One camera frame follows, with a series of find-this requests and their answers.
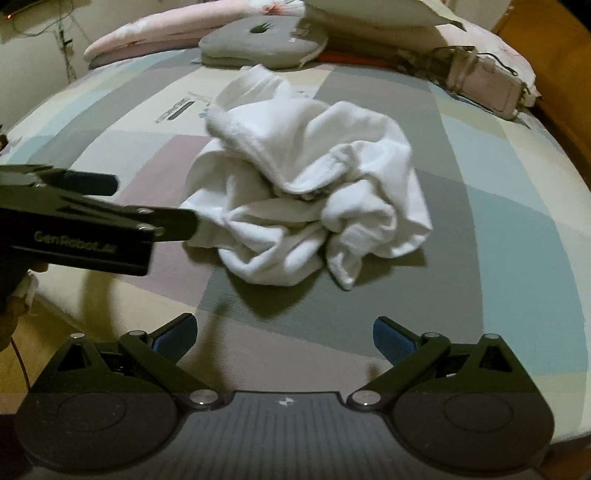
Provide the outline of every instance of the bed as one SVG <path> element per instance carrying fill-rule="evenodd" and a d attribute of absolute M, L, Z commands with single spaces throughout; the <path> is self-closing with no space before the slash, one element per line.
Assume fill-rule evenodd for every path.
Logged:
<path fill-rule="evenodd" d="M 238 75 L 198 57 L 168 51 L 92 70 L 14 126 L 0 159 L 116 174 L 113 201 L 178 206 L 210 140 L 207 106 Z M 530 115 L 504 121 L 385 69 L 282 75 L 400 124 L 434 227 L 419 251 L 366 258 L 345 292 L 326 270 L 294 287 L 247 284 L 214 251 L 159 244 L 146 277 L 51 266 L 40 275 L 47 305 L 101 341 L 195 312 L 199 339 L 180 365 L 226 391 L 347 395 L 389 368 L 372 343 L 380 315 L 455 342 L 499 333 L 551 405 L 555 439 L 589 432 L 591 194 L 556 141 Z"/>

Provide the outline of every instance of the screw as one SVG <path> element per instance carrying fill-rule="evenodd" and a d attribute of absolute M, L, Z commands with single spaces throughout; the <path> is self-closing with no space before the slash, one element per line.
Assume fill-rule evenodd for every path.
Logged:
<path fill-rule="evenodd" d="M 207 388 L 195 390 L 189 395 L 189 400 L 191 400 L 193 403 L 196 403 L 197 405 L 211 405 L 217 401 L 218 398 L 219 395 L 217 392 L 208 390 Z"/>
<path fill-rule="evenodd" d="M 154 226 L 150 225 L 149 223 L 138 223 L 137 224 L 138 230 L 142 230 L 145 232 L 154 232 L 155 236 L 163 236 L 164 232 L 166 231 L 163 226 Z"/>
<path fill-rule="evenodd" d="M 357 390 L 357 392 L 351 395 L 351 400 L 357 405 L 370 407 L 379 403 L 382 400 L 382 396 L 373 390 Z"/>
<path fill-rule="evenodd" d="M 154 225 L 150 225 L 149 223 L 138 223 L 137 228 L 138 230 L 145 230 L 148 232 L 153 232 L 156 230 L 156 227 Z"/>

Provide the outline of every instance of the cable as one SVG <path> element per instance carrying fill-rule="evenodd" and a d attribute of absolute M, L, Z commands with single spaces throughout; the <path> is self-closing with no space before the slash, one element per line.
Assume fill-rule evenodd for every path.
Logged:
<path fill-rule="evenodd" d="M 58 20 L 58 24 L 57 24 L 57 28 L 58 28 L 58 36 L 59 36 L 59 43 L 60 43 L 60 51 L 61 51 L 61 55 L 64 57 L 64 64 L 66 65 L 66 77 L 68 78 L 68 83 L 72 83 L 74 80 L 77 80 L 77 76 L 76 76 L 76 72 L 74 71 L 74 68 L 72 68 L 72 64 L 70 64 L 70 56 L 68 55 L 68 51 L 67 51 L 67 46 L 73 42 L 72 39 L 70 40 L 66 40 L 65 36 L 64 36 L 64 26 L 62 24 L 63 18 L 61 16 L 61 0 L 59 0 L 58 2 L 58 8 L 59 8 L 59 20 Z"/>
<path fill-rule="evenodd" d="M 38 37 L 39 35 L 43 35 L 47 30 L 49 30 L 51 27 L 53 27 L 54 25 L 61 23 L 62 21 L 64 21 L 66 18 L 68 18 L 72 12 L 74 11 L 74 0 L 70 0 L 71 2 L 71 7 L 70 7 L 70 11 L 64 15 L 63 17 L 61 16 L 61 2 L 62 0 L 59 0 L 59 8 L 60 8 L 60 18 L 58 18 L 57 20 L 51 22 L 48 26 L 46 26 L 43 30 L 36 32 L 36 33 L 27 33 L 27 32 L 23 32 L 21 30 L 19 30 L 17 28 L 17 23 L 16 23 L 16 19 L 18 14 L 14 14 L 11 19 L 12 19 L 12 29 L 19 35 L 22 35 L 23 37 L 27 37 L 27 38 L 34 38 L 34 37 Z"/>
<path fill-rule="evenodd" d="M 22 357 L 20 352 L 18 351 L 17 344 L 14 343 L 14 340 L 11 338 L 10 343 L 12 344 L 12 348 L 14 348 L 14 353 L 17 355 L 18 363 L 21 364 L 22 376 L 25 377 L 25 383 L 27 384 L 27 392 L 31 391 L 31 383 L 29 382 L 29 375 L 27 374 L 27 369 L 25 368 L 25 364 L 22 361 Z"/>

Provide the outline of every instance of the metal rivet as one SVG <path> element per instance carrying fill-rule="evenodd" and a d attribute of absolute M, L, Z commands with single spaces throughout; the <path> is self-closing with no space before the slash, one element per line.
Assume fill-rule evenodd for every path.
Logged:
<path fill-rule="evenodd" d="M 351 400 L 357 405 L 363 405 L 364 407 L 370 407 L 379 403 L 382 400 L 382 396 L 378 392 L 373 390 L 358 390 L 351 395 Z"/>
<path fill-rule="evenodd" d="M 217 401 L 218 398 L 219 395 L 217 392 L 208 390 L 207 388 L 204 388 L 203 390 L 195 390 L 189 395 L 189 400 L 197 405 L 211 405 Z"/>
<path fill-rule="evenodd" d="M 149 223 L 138 223 L 137 229 L 148 231 L 148 232 L 153 232 L 154 230 L 156 230 L 156 227 L 154 225 L 150 225 Z"/>

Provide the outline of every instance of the white towel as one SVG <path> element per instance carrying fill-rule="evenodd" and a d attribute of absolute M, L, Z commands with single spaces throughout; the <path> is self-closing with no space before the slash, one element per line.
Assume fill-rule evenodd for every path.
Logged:
<path fill-rule="evenodd" d="M 305 98 L 259 65 L 219 94 L 207 129 L 181 205 L 201 220 L 189 245 L 217 248 L 249 283 L 299 283 L 327 242 L 350 290 L 365 255 L 407 254 L 432 229 L 410 144 L 385 115 Z"/>

